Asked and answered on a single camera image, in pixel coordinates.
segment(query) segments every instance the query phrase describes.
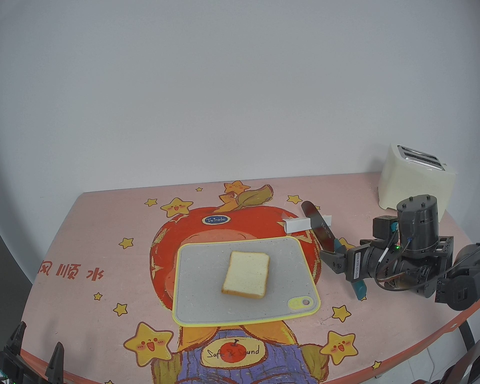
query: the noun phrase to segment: toaster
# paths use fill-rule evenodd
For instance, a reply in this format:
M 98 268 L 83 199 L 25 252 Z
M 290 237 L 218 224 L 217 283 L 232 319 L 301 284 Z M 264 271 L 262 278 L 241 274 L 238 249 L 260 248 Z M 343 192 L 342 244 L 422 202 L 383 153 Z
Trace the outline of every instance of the toaster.
M 390 144 L 380 181 L 379 206 L 396 209 L 410 196 L 430 194 L 437 198 L 438 221 L 452 195 L 456 173 L 437 156 L 402 145 Z

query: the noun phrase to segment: cutting board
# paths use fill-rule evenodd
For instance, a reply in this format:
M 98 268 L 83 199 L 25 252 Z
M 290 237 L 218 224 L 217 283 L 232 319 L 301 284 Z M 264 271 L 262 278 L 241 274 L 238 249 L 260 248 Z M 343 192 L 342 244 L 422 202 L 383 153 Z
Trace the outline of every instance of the cutting board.
M 262 299 L 221 292 L 232 251 L 270 256 Z M 320 297 L 300 242 L 294 237 L 185 244 L 178 251 L 172 314 L 179 325 L 266 323 L 308 316 L 319 309 Z

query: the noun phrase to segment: cartoon tablecloth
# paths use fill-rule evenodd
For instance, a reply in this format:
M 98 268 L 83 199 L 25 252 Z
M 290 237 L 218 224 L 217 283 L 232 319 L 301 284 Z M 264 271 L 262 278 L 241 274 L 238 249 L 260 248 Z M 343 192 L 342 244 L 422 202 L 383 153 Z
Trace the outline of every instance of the cartoon tablecloth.
M 378 174 L 236 180 L 82 194 L 59 229 L 30 293 L 22 356 L 40 372 L 57 341 L 65 382 L 122 384 L 359 383 L 455 329 L 459 313 L 411 292 L 322 270 L 311 230 L 297 238 L 322 300 L 315 315 L 231 327 L 187 328 L 171 316 L 178 248 L 285 236 L 283 219 L 310 200 L 332 215 L 347 247 L 372 237 Z M 445 214 L 440 234 L 468 238 Z

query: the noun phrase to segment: white bread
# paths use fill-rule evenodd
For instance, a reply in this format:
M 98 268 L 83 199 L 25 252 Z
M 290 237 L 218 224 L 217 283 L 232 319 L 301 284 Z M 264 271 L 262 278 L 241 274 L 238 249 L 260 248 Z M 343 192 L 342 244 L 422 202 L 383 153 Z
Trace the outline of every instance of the white bread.
M 267 289 L 269 263 L 266 253 L 233 251 L 222 293 L 261 299 Z

